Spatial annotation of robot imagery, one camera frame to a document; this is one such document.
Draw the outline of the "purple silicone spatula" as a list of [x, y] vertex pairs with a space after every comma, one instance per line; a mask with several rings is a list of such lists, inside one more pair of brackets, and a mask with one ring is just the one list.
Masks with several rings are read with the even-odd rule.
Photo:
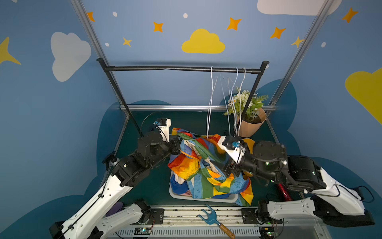
[[110, 210], [105, 214], [106, 217], [109, 217], [109, 216], [112, 216], [118, 212], [120, 212], [121, 210], [123, 210], [123, 206], [124, 204], [122, 202], [116, 202], [111, 208]]

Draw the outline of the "rainbow striped jacket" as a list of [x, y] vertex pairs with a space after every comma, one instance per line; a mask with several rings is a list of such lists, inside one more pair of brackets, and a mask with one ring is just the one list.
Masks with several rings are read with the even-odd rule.
[[254, 195], [249, 177], [243, 174], [226, 177], [217, 166], [230, 159], [218, 146], [220, 135], [207, 138], [176, 127], [172, 135], [181, 138], [181, 154], [171, 155], [168, 163], [174, 193], [190, 195], [194, 199], [226, 198], [229, 194], [237, 194], [237, 205], [251, 206]]

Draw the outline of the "white hanger rainbow jacket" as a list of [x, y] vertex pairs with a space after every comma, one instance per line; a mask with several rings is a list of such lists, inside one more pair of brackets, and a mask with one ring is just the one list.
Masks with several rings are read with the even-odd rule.
[[210, 78], [211, 78], [211, 92], [210, 92], [210, 100], [208, 105], [208, 114], [207, 114], [207, 138], [210, 137], [210, 120], [212, 114], [212, 105], [213, 105], [213, 94], [215, 91], [216, 81], [213, 77], [213, 66], [210, 68]]

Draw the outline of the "black clothes rack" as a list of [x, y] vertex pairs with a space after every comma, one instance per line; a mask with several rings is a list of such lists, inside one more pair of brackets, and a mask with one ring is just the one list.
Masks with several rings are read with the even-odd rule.
[[[256, 78], [255, 83], [253, 84], [251, 94], [253, 95], [257, 89], [257, 86], [260, 83], [260, 79], [262, 78], [262, 75], [264, 74], [264, 71], [266, 67], [269, 65], [269, 61], [263, 61], [261, 64], [261, 67], [259, 69], [248, 69], [248, 70], [237, 70], [235, 68], [215, 68], [211, 69], [208, 67], [186, 67], [186, 66], [107, 66], [104, 59], [98, 58], [96, 60], [102, 70], [105, 72], [109, 82], [112, 85], [112, 88], [115, 90], [115, 93], [119, 100], [121, 101], [121, 106], [122, 109], [126, 111], [128, 118], [134, 123], [134, 126], [136, 130], [138, 131], [140, 136], [143, 136], [143, 133], [141, 131], [141, 127], [138, 125], [136, 122], [133, 114], [131, 113], [128, 104], [126, 103], [122, 92], [117, 85], [117, 81], [114, 79], [112, 76], [111, 72], [116, 72], [116, 71], [154, 71], [154, 70], [173, 70], [173, 71], [191, 71], [191, 72], [216, 72], [216, 73], [248, 73], [248, 74], [257, 74], [258, 77]], [[224, 106], [216, 105], [213, 106], [212, 104], [208, 104], [206, 106], [192, 106], [192, 105], [185, 105], [185, 106], [169, 106], [169, 105], [164, 105], [164, 106], [150, 106], [150, 105], [142, 105], [138, 106], [135, 105], [133, 107], [135, 110], [139, 111], [154, 111], [154, 110], [169, 110], [169, 111], [207, 111], [207, 112], [212, 112], [212, 111], [223, 111], [225, 110]]]

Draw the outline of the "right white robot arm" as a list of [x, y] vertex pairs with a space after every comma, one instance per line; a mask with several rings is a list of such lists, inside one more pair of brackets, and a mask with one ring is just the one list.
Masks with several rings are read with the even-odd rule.
[[242, 138], [223, 136], [218, 142], [231, 158], [226, 169], [239, 175], [247, 171], [267, 183], [282, 184], [307, 194], [305, 199], [260, 201], [256, 219], [260, 223], [286, 218], [321, 219], [324, 224], [351, 228], [375, 224], [363, 204], [360, 190], [349, 189], [306, 156], [288, 156], [284, 145], [260, 141], [249, 146]]

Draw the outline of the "artificial white flowers plant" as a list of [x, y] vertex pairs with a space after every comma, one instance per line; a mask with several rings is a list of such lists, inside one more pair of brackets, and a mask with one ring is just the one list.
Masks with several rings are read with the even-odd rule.
[[[244, 90], [241, 93], [241, 111], [243, 114], [244, 108], [248, 104], [248, 108], [246, 110], [246, 113], [244, 116], [241, 117], [242, 120], [250, 123], [255, 122], [255, 118], [259, 115], [259, 110], [263, 107], [264, 102], [268, 99], [268, 95], [261, 95], [259, 96], [257, 93], [253, 95], [251, 99], [250, 98], [250, 92], [248, 90]], [[236, 113], [238, 113], [239, 110], [239, 94], [237, 93], [236, 95], [233, 96], [233, 102], [234, 102], [234, 107], [236, 109]]]

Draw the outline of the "yellow plastic tray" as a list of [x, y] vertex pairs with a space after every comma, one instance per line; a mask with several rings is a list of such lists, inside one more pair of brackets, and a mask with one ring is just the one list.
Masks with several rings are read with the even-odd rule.
[[247, 144], [250, 154], [253, 154], [255, 141], [250, 138], [244, 138], [243, 141]]

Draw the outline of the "white plastic laundry basket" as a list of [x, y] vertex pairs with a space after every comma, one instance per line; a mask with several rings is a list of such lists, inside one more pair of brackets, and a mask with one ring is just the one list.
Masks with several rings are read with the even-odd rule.
[[194, 199], [192, 196], [188, 196], [185, 194], [179, 195], [174, 193], [171, 184], [169, 184], [169, 193], [170, 195], [175, 199], [182, 199], [182, 200], [193, 200], [193, 201], [205, 201], [205, 202], [217, 202], [217, 203], [235, 203], [238, 199], [237, 194], [229, 194], [226, 198], [209, 198], [209, 199]]

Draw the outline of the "white wire hanger pink jacket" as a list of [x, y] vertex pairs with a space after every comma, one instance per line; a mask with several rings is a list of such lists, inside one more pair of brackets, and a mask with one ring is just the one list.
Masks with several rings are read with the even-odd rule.
[[241, 81], [241, 84], [240, 84], [240, 87], [238, 88], [238, 94], [239, 94], [239, 110], [238, 110], [238, 113], [236, 114], [236, 123], [235, 123], [235, 132], [236, 132], [236, 136], [239, 136], [240, 133], [240, 123], [241, 123], [241, 93], [242, 93], [242, 85], [243, 85], [243, 82], [245, 81], [245, 78], [246, 78], [246, 68], [244, 68], [244, 77], [243, 77], [243, 80]]

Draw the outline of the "blue garden fork tool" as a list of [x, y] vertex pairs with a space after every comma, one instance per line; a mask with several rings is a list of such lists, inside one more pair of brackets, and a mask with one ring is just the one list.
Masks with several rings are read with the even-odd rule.
[[201, 209], [201, 211], [206, 214], [206, 218], [202, 215], [198, 215], [198, 217], [201, 218], [208, 225], [216, 224], [227, 236], [229, 236], [231, 239], [235, 239], [235, 234], [224, 224], [220, 223], [217, 220], [216, 211], [210, 205], [206, 204], [206, 206], [209, 208], [210, 212], [206, 211], [205, 209]]

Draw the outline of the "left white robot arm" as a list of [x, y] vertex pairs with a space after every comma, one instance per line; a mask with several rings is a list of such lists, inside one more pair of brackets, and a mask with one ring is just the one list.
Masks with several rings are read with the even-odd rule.
[[162, 136], [152, 131], [138, 140], [134, 153], [121, 159], [113, 168], [104, 185], [71, 218], [55, 222], [49, 229], [54, 239], [106, 239], [130, 224], [146, 222], [151, 208], [139, 199], [126, 209], [106, 216], [107, 212], [152, 169], [170, 155], [180, 154], [178, 136]]

